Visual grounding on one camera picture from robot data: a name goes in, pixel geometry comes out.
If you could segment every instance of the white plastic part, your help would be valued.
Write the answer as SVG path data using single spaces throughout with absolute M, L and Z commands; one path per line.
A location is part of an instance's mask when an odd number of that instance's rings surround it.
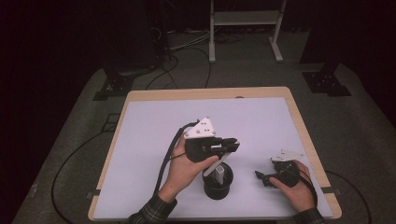
M 216 167 L 215 177 L 219 184 L 222 185 L 222 183 L 224 182 L 224 167 L 222 167 L 221 165 Z
M 187 133 L 184 134 L 185 139 L 214 137 L 216 135 L 212 122 L 209 118 L 204 118 Z
M 280 154 L 271 158 L 272 161 L 294 161 L 302 158 L 304 154 L 287 151 L 285 149 L 280 150 Z
M 220 166 L 221 163 L 228 157 L 230 156 L 231 152 L 227 152 L 224 153 L 224 155 L 221 157 L 221 160 L 216 161 L 215 163 L 213 163 L 211 166 L 209 166 L 209 168 L 207 168 L 207 170 L 205 170 L 204 172 L 204 176 L 208 176 L 210 175 L 210 173 L 212 173 L 216 167 Z

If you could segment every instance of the black cable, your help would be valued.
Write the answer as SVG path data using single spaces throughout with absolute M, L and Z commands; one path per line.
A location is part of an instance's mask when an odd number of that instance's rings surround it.
M 361 191 L 358 190 L 358 188 L 354 184 L 352 184 L 349 180 L 347 180 L 345 177 L 337 174 L 336 172 L 329 171 L 329 170 L 324 170 L 324 172 L 340 177 L 345 182 L 347 182 L 350 187 L 352 187 L 354 190 L 356 190 L 356 192 L 361 197 L 361 200 L 363 201 L 364 207 L 366 208 L 368 223 L 371 224 L 372 223 L 372 214 L 371 214 L 371 211 L 370 211 L 370 207 L 369 207 L 369 204 L 367 203 L 367 201 L 364 199 L 363 194 L 361 193 Z
M 181 157 L 181 156 L 183 156 L 183 155 L 186 155 L 186 153 L 185 153 L 185 152 L 183 152 L 183 153 L 181 153 L 180 155 L 174 156 L 174 157 L 172 157 L 172 158 L 171 158 L 171 159 L 169 159 L 169 160 L 176 159 L 176 158 L 178 158 L 178 157 Z
M 152 80 L 150 81 L 150 83 L 146 86 L 145 90 L 148 90 L 148 89 L 149 89 L 149 86 L 150 86 L 155 80 L 157 80 L 159 77 L 162 77 L 163 75 L 168 74 L 170 71 L 174 70 L 174 69 L 177 67 L 177 65 L 178 65 L 178 58 L 177 58 L 176 56 L 172 55 L 172 54 L 171 54 L 170 56 L 176 60 L 175 65 L 174 65 L 173 67 L 171 67 L 171 69 L 164 71 L 163 73 L 159 74 L 159 75 L 156 76 L 154 79 L 152 79 Z
M 175 58 L 175 59 L 177 60 L 177 64 L 178 64 L 178 58 L 177 58 L 175 55 L 171 55 L 171 57 Z M 167 72 L 167 74 L 169 75 L 169 77 L 172 79 L 172 82 L 175 83 L 175 86 L 176 86 L 176 88 L 178 89 L 178 85 L 176 84 L 175 80 L 173 79 L 173 77 L 172 77 L 170 71 L 169 71 L 169 70 L 166 70 L 164 66 L 163 66 L 163 71 L 166 71 L 166 72 Z
M 207 78 L 206 78 L 206 82 L 205 82 L 205 89 L 207 88 L 207 83 L 209 82 L 209 79 L 210 79 L 210 74 L 211 74 L 211 72 L 212 72 L 212 64 L 210 63 L 210 61 L 209 61 L 209 56 L 207 55 L 207 53 L 204 51 L 204 50 L 202 50 L 202 49 L 197 49 L 197 48 L 192 48 L 192 47 L 188 47 L 188 48 L 181 48 L 181 49 L 176 49 L 176 50 L 174 50 L 174 52 L 177 52 L 177 51 L 181 51 L 181 50 L 185 50 L 185 49 L 195 49 L 195 50 L 199 50 L 199 51 L 201 51 L 205 56 L 206 56 L 206 58 L 207 58 L 207 62 L 208 62 L 208 64 L 209 64 L 209 73 L 208 73 L 208 75 L 207 75 Z
M 193 127 L 195 126 L 197 123 L 199 122 L 199 120 L 197 120 L 194 123 L 188 123 L 186 125 L 184 125 L 182 128 L 180 128 L 177 133 L 175 134 L 174 139 L 172 140 L 171 145 L 169 146 L 168 150 L 166 151 L 165 157 L 163 158 L 163 164 L 161 165 L 160 168 L 160 172 L 158 173 L 158 178 L 157 178 L 157 184 L 155 185 L 155 189 L 154 192 L 152 193 L 153 195 L 156 194 L 158 192 L 158 190 L 160 190 L 160 185 L 161 182 L 163 181 L 163 172 L 165 171 L 165 167 L 166 164 L 171 160 L 171 155 L 172 155 L 172 151 L 176 146 L 176 143 L 178 141 L 178 139 L 180 138 L 180 136 L 183 134 L 184 130 L 188 127 Z
M 61 173 L 62 169 L 64 168 L 64 166 L 67 164 L 67 162 L 70 160 L 71 157 L 73 157 L 73 155 L 76 154 L 76 152 L 78 152 L 80 149 L 82 149 L 85 145 L 87 145 L 88 143 L 90 143 L 93 139 L 95 139 L 96 137 L 98 137 L 99 135 L 101 135 L 102 133 L 105 133 L 105 131 L 101 131 L 99 133 L 97 133 L 96 135 L 94 135 L 93 137 L 89 138 L 88 140 L 86 140 L 84 143 L 82 143 L 79 147 L 77 147 L 64 161 L 64 163 L 62 163 L 61 168 L 58 170 L 58 173 L 56 174 L 56 176 L 53 178 L 52 180 L 52 185 L 50 188 L 50 198 L 51 198 L 51 202 L 52 202 L 52 206 L 55 209 L 55 212 L 66 222 L 69 224 L 74 224 L 72 221 L 70 221 L 67 217 L 65 217 L 61 211 L 59 210 L 58 206 L 56 205 L 55 202 L 55 195 L 54 195 L 54 190 L 55 190 L 55 183 L 56 180 L 58 179 L 59 174 Z

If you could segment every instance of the black cylindrical object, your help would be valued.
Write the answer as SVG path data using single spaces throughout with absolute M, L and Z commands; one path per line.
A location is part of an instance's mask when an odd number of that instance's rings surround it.
M 224 169 L 222 184 L 216 180 L 216 170 L 208 176 L 203 175 L 205 193 L 213 200 L 221 200 L 225 198 L 230 192 L 231 183 L 233 183 L 233 170 L 231 167 L 224 162 L 222 162 L 220 166 Z

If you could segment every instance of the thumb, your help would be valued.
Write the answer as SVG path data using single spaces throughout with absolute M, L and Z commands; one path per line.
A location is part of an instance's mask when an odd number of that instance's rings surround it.
M 285 195 L 288 195 L 289 192 L 289 187 L 283 184 L 280 180 L 276 179 L 275 177 L 270 177 L 270 182 L 280 189 Z
M 219 160 L 218 156 L 212 156 L 212 157 L 207 158 L 204 161 L 198 162 L 197 165 L 198 165 L 200 170 L 204 170 L 204 169 L 206 169 L 207 167 L 211 166 L 213 163 L 215 163 L 218 160 Z

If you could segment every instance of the gray floor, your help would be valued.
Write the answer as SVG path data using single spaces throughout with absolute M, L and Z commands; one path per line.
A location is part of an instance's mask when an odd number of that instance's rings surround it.
M 364 90 L 357 75 L 343 65 L 335 74 L 352 96 L 311 93 L 302 72 L 316 71 L 321 64 L 298 64 L 308 33 L 280 33 L 278 44 L 285 59 L 283 63 L 276 63 L 268 35 L 245 35 L 244 40 L 232 45 L 217 45 L 217 62 L 211 65 L 207 87 L 289 87 L 324 168 L 356 185 L 370 206 L 373 223 L 393 223 L 396 220 L 395 129 Z M 193 38 L 196 36 L 172 35 L 171 41 L 177 46 Z M 207 44 L 195 47 L 207 52 Z M 174 55 L 179 62 L 171 74 L 177 86 L 180 89 L 203 88 L 209 71 L 205 55 L 195 49 Z M 133 89 L 145 89 L 161 72 L 137 78 Z M 125 100 L 125 97 L 92 100 L 105 79 L 103 70 L 97 71 L 79 96 L 43 164 L 36 187 L 21 206 L 14 223 L 66 223 L 51 204 L 52 180 L 71 153 L 101 132 L 108 114 L 120 113 Z M 174 89 L 176 85 L 170 82 L 169 76 L 163 76 L 149 88 Z M 92 139 L 68 160 L 59 174 L 55 201 L 62 214 L 73 223 L 91 223 L 87 218 L 91 194 L 101 174 L 112 135 L 101 133 Z M 343 192 L 337 196 L 343 215 L 329 223 L 367 223 L 366 210 L 356 191 L 339 177 L 331 174 L 328 177 L 332 185 Z

